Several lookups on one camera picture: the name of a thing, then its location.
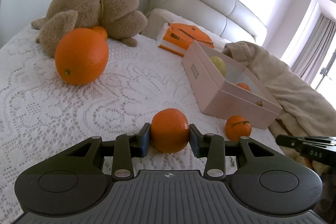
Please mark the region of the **tangerine with stem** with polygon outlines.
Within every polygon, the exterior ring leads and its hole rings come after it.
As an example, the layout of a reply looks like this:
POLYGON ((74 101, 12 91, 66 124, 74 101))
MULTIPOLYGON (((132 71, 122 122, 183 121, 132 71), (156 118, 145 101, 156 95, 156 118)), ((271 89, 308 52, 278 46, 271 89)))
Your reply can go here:
POLYGON ((242 116, 232 116, 226 121, 224 132, 230 141, 238 141, 240 137, 250 137, 252 127, 242 116))

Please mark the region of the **large orange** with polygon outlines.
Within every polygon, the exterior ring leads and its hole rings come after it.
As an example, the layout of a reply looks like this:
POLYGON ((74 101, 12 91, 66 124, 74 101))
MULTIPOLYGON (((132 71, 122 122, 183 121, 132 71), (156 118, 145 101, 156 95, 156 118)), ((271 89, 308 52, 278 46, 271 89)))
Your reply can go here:
POLYGON ((89 28, 76 28, 58 43, 55 65, 59 76, 71 85, 85 85, 105 70, 109 48, 104 36, 89 28))

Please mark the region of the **beige blanket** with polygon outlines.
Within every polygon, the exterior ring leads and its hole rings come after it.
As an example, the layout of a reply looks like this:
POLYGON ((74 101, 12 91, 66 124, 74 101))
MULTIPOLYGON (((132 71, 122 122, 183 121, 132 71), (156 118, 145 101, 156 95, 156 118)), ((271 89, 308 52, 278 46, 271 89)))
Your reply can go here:
POLYGON ((335 109, 290 67, 263 47, 228 43, 223 53, 248 68, 282 107, 270 125, 274 137, 335 136, 335 109))

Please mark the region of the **pink cardboard box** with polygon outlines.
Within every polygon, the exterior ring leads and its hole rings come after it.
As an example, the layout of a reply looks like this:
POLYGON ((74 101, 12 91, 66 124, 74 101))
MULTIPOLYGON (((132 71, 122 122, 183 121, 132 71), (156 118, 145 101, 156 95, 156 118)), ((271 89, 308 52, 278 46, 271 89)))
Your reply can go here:
POLYGON ((266 87, 244 65, 232 58, 193 42, 186 51, 182 65, 189 79, 200 111, 203 114, 228 119, 239 115, 252 127, 266 129, 278 118, 282 107, 266 87), (220 57, 226 64, 223 77, 210 60, 220 57), (251 92, 236 84, 247 84, 251 92))

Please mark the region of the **tangerine in box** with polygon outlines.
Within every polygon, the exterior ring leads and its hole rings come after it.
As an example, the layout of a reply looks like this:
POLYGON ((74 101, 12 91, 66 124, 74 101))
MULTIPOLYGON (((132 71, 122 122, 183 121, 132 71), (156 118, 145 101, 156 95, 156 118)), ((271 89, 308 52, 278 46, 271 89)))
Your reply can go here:
POLYGON ((247 84, 245 84, 245 83, 238 83, 238 84, 236 84, 236 85, 237 85, 238 87, 242 88, 242 89, 245 89, 245 90, 251 92, 250 87, 249 87, 247 84))

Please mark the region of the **green pear in box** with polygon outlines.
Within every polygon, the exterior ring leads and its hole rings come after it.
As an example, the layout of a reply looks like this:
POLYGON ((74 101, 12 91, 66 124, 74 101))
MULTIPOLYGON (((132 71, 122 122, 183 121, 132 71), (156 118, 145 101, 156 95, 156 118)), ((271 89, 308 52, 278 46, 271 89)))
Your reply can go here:
POLYGON ((218 71, 221 73, 223 77, 226 76, 227 68, 225 62, 218 56, 212 56, 210 60, 217 67, 218 71))

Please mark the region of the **grey window curtain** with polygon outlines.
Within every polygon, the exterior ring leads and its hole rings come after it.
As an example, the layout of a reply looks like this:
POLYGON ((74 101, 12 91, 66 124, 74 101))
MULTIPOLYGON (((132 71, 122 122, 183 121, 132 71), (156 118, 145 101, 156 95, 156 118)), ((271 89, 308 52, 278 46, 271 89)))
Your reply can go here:
POLYGON ((291 70, 311 84, 327 55, 335 35, 335 21, 321 14, 291 70))

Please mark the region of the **orange gift box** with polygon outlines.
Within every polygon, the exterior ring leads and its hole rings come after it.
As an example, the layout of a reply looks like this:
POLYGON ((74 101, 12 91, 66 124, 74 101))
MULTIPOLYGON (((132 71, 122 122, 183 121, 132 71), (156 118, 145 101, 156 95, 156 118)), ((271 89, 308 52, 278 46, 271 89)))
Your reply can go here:
POLYGON ((165 23, 157 36, 158 47, 184 56, 193 42, 200 42, 212 49, 212 39, 197 26, 182 23, 165 23))

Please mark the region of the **small tangerine by plush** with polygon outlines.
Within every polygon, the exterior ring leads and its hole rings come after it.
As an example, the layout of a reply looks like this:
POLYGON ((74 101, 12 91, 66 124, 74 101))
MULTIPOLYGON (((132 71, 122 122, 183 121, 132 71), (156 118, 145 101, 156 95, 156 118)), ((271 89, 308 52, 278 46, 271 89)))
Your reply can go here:
POLYGON ((108 38, 107 31, 101 26, 93 26, 92 30, 98 32, 105 40, 108 38))

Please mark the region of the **white pillow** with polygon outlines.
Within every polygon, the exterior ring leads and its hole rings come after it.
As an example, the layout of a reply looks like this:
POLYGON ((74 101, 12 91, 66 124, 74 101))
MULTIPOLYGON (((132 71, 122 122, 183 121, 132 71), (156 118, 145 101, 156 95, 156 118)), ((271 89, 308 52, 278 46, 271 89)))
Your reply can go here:
POLYGON ((183 17, 164 9, 153 9, 151 12, 148 13, 147 25, 141 32, 141 35, 156 40, 165 23, 182 23, 196 26, 211 38, 211 40, 214 42, 215 50, 219 52, 224 49, 224 46, 227 43, 231 43, 231 41, 217 36, 216 34, 203 28, 202 26, 199 26, 190 20, 184 19, 183 17))

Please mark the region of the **brown plush toy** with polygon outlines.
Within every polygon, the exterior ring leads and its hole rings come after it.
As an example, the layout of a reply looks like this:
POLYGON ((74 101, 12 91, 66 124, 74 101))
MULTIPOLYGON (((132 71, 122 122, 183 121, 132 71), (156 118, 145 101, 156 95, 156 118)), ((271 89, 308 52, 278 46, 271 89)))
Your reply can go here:
POLYGON ((109 38, 136 47, 134 37, 147 25, 138 6, 139 0, 52 0, 46 16, 31 26, 40 31, 36 42, 49 57, 55 56, 61 38, 76 28, 100 26, 109 38))

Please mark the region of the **beige leather headboard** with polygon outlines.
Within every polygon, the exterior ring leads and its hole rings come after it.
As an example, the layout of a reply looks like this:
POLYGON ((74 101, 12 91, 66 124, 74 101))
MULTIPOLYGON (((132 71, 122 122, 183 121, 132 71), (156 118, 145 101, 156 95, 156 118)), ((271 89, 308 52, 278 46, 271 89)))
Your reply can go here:
POLYGON ((155 9, 172 12, 231 42, 261 46, 266 39, 264 23, 239 0, 149 0, 148 12, 155 9))

